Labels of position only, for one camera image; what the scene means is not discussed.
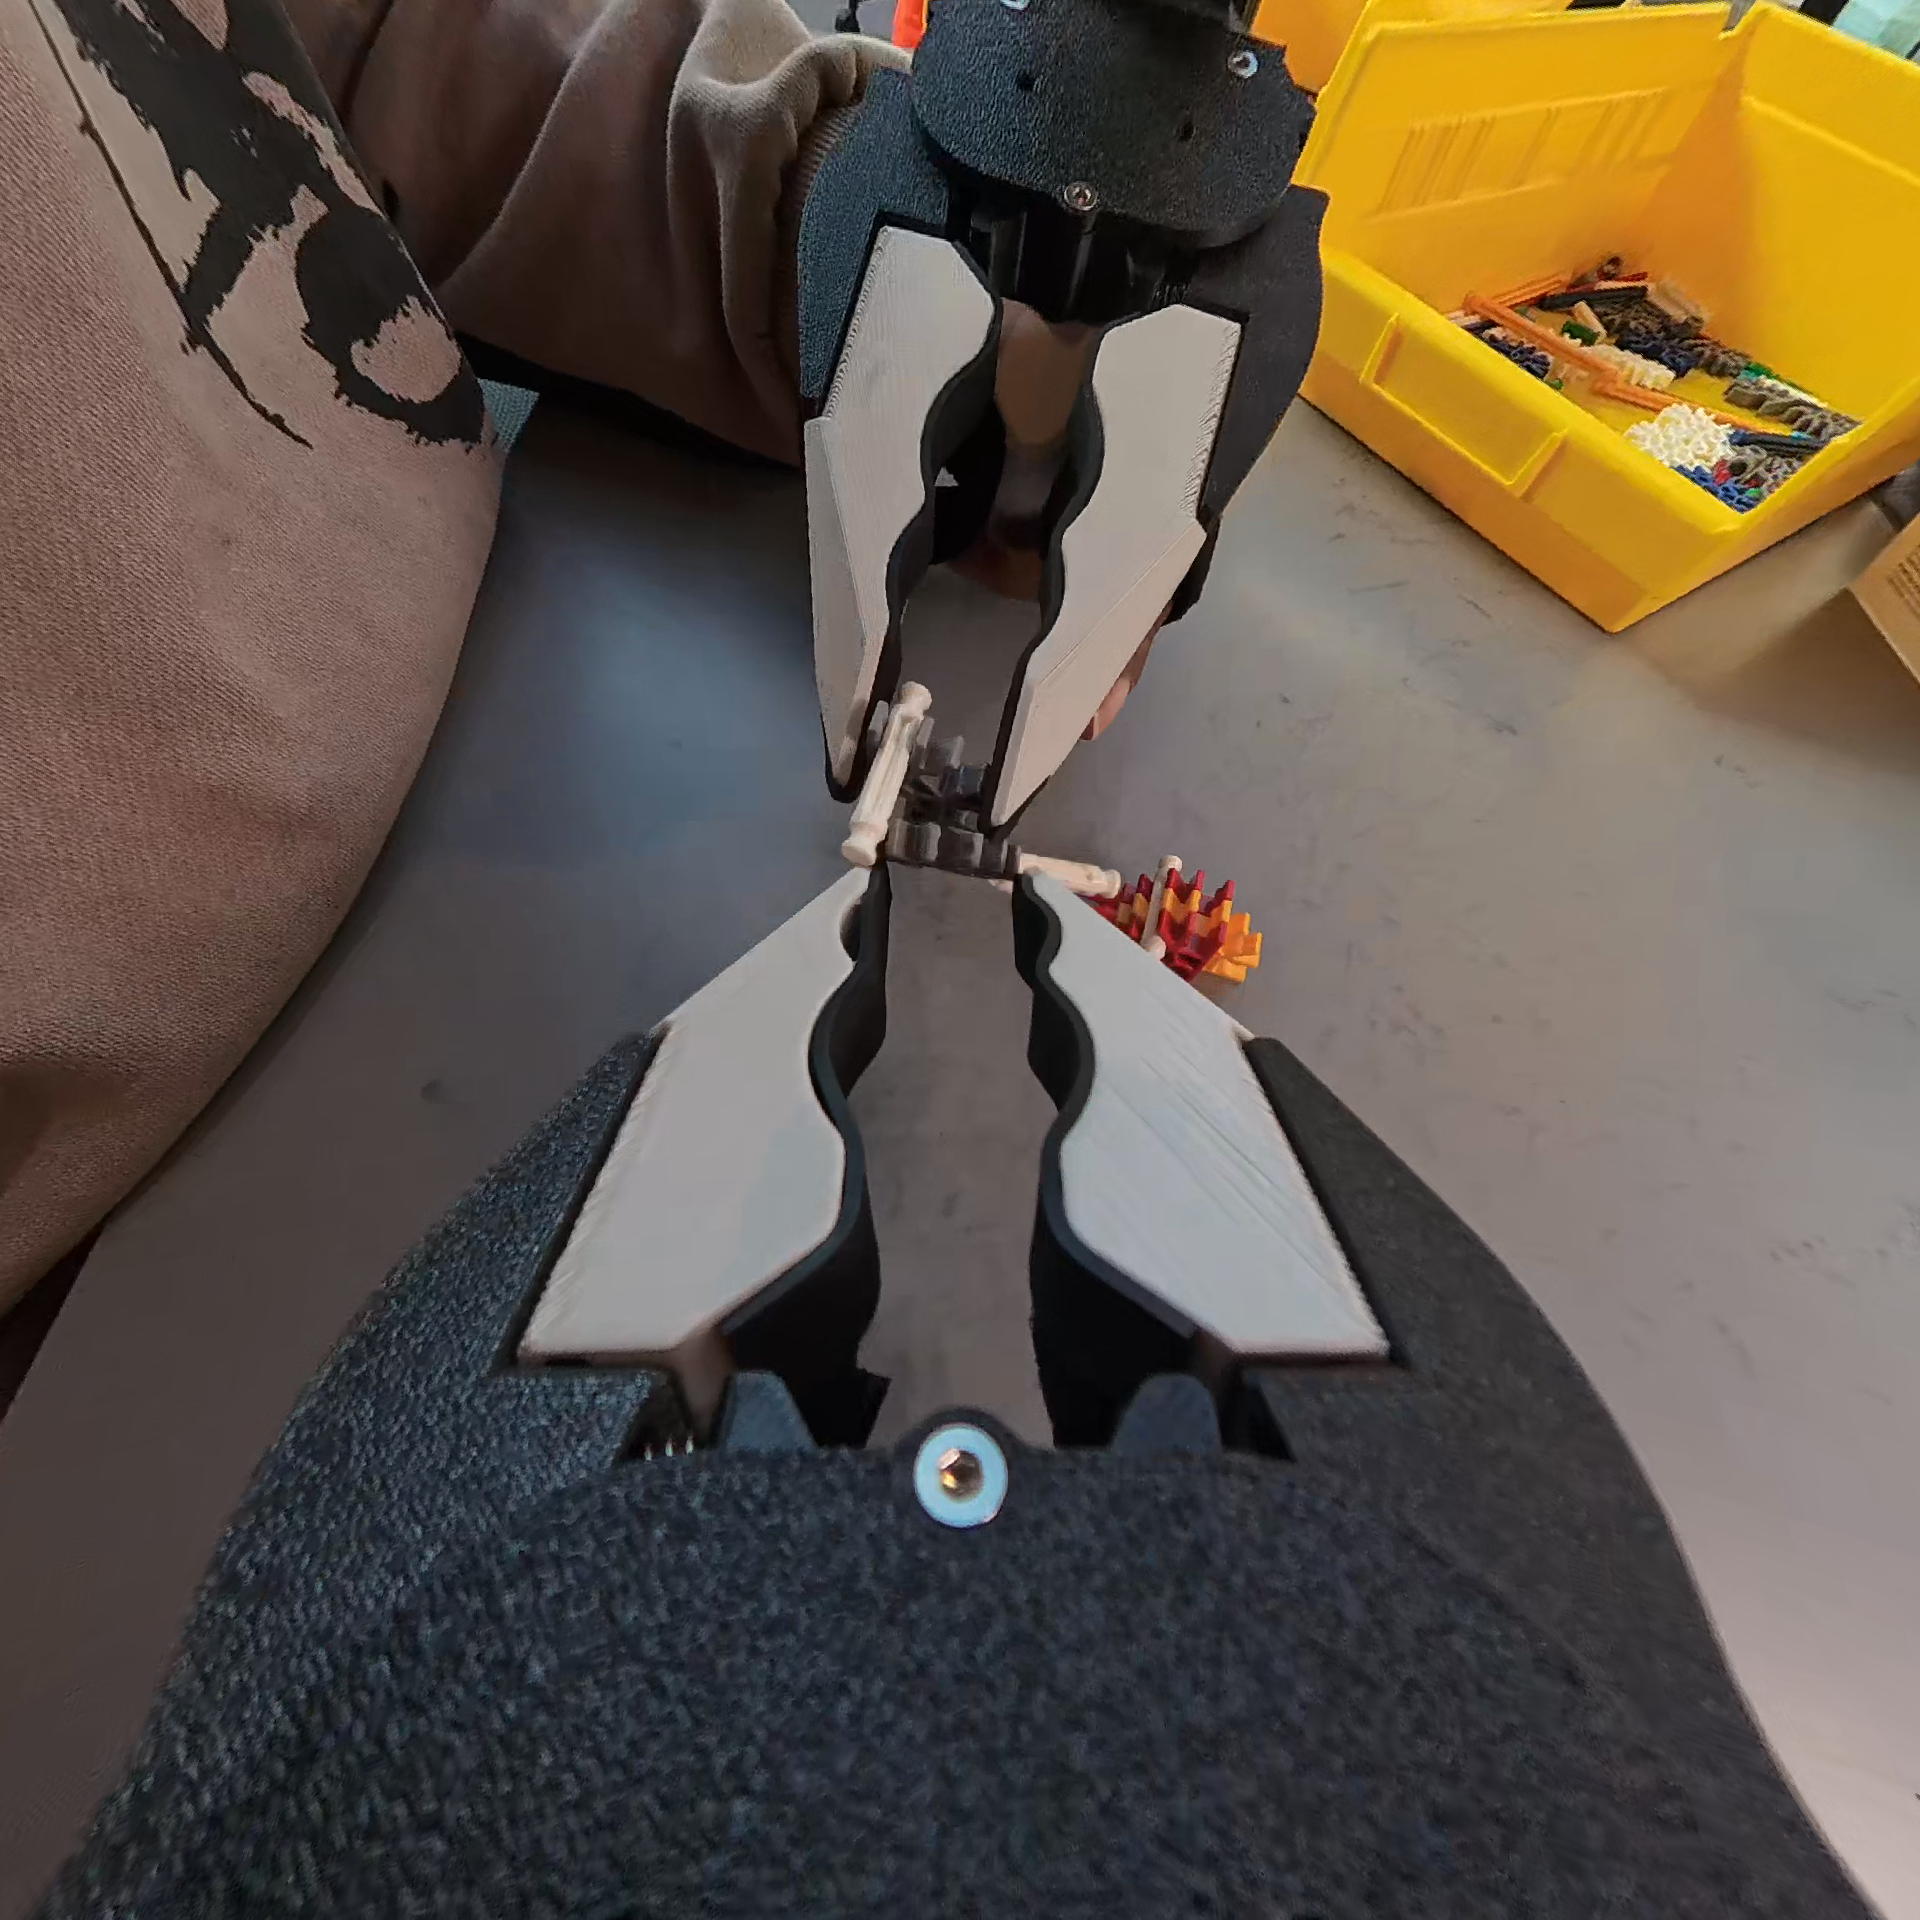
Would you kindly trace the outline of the person's left forearm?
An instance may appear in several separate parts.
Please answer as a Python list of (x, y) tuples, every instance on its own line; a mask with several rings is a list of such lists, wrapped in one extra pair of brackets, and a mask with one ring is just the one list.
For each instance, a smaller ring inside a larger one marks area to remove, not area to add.
[(799, 215), (898, 48), (781, 2), (283, 14), (458, 335), (799, 462)]

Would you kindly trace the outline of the person's beige sweater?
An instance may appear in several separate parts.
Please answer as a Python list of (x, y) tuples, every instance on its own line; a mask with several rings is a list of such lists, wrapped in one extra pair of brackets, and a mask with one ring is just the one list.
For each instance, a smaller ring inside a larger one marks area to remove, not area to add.
[(336, 930), (496, 515), (445, 326), (276, 4), (4, 4), (4, 1308)]

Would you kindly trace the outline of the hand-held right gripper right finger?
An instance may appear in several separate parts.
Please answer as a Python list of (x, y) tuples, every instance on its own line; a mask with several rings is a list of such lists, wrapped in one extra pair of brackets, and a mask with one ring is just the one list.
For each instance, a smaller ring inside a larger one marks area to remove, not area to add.
[(1048, 873), (1013, 891), (1026, 1060), (1053, 1105), (1029, 1255), (1052, 1441), (1106, 1447), (1189, 1378), (1390, 1361), (1390, 1338), (1262, 1080), (1262, 1043)]

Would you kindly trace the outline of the yellow toy connector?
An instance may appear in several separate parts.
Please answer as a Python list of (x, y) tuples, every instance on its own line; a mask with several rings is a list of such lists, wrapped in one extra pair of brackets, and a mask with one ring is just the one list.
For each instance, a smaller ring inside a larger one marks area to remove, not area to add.
[[(1133, 900), (1139, 896), (1152, 896), (1154, 880), (1141, 875), (1131, 895), (1122, 895), (1112, 900), (1094, 900), (1094, 910), (1112, 924), (1122, 935), (1135, 943), (1133, 932)], [(1208, 891), (1204, 880), (1204, 891), (1212, 906), (1224, 910), (1230, 907), (1231, 918), (1223, 920), (1223, 946), (1218, 958), (1214, 960), (1212, 972), (1204, 977), (1218, 977), (1230, 984), (1242, 984), (1252, 970), (1259, 967), (1262, 958), (1262, 932), (1252, 929), (1252, 920), (1236, 910), (1235, 904), (1235, 882), (1224, 880), (1218, 890)]]

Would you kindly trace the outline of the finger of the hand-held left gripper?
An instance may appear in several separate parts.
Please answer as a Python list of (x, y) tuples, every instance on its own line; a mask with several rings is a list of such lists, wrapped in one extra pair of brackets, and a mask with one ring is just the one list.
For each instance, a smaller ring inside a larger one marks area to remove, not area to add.
[(988, 414), (1002, 304), (949, 241), (877, 228), (823, 410), (804, 426), (811, 666), (828, 787), (850, 800), (896, 695), (939, 475)]
[(1242, 326), (1164, 306), (1108, 328), (1074, 410), (1074, 492), (1043, 575), (1043, 627), (1004, 712), (990, 832), (1013, 825), (1082, 740), (1204, 545), (1200, 519)]

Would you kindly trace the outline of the folded instruction sheet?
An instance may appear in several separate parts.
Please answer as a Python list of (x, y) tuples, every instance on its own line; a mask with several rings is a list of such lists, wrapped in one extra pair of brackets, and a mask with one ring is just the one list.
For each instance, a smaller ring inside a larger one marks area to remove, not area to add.
[(1920, 519), (1910, 518), (1850, 585), (1860, 612), (1915, 681), (1920, 678), (1917, 539)]

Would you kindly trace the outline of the yellow plastic bin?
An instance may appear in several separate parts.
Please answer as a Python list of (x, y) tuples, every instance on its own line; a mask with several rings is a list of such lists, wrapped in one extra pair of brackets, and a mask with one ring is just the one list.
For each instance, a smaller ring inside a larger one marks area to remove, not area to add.
[(1356, 34), (1444, 17), (1443, 2), (1258, 2), (1252, 34), (1283, 54), (1293, 86), (1316, 96), (1331, 86)]
[[(1608, 634), (1915, 462), (1910, 63), (1780, 8), (1371, 17), (1300, 180), (1302, 395)], [(1858, 427), (1736, 512), (1455, 326), (1606, 256)]]

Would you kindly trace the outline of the pile of toy building parts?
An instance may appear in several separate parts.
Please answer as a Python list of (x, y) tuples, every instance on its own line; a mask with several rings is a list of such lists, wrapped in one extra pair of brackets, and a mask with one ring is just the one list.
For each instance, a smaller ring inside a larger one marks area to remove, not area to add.
[(1670, 276), (1603, 256), (1468, 295), (1448, 322), (1661, 468), (1747, 515), (1860, 422), (1710, 329)]

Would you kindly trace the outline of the person's left hand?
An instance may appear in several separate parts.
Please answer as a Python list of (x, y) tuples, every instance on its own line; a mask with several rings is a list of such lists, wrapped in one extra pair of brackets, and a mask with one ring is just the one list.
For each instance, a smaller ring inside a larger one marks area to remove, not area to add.
[(1131, 694), (1139, 688), (1144, 674), (1144, 664), (1152, 656), (1154, 642), (1162, 634), (1162, 625), (1164, 619), (1157, 619), (1141, 638), (1139, 648), (1128, 655), (1127, 664), (1117, 673), (1115, 683), (1092, 712), (1082, 735), (1083, 740), (1094, 740), (1112, 727), (1115, 719), (1120, 716), (1120, 712), (1124, 708), (1124, 704), (1128, 703)]

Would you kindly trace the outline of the grey toy connector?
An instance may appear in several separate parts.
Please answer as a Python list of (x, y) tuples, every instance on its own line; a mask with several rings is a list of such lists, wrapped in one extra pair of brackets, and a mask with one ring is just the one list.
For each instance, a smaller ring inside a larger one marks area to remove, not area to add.
[(886, 863), (949, 873), (958, 878), (1010, 884), (1019, 878), (1022, 850), (1007, 839), (994, 839), (955, 822), (904, 819), (891, 822), (879, 852)]
[(936, 735), (926, 722), (907, 745), (903, 785), (891, 824), (934, 825), (952, 832), (980, 832), (988, 768), (967, 754), (959, 735)]

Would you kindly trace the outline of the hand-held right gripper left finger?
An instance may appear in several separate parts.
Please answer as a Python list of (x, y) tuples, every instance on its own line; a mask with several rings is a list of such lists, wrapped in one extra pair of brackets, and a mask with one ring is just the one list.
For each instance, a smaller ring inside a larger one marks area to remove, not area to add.
[(700, 1436), (767, 1375), (819, 1444), (867, 1444), (886, 1383), (859, 1366), (879, 1254), (850, 1090), (884, 1038), (890, 932), (890, 873), (850, 870), (644, 1035), (522, 1366), (663, 1375)]

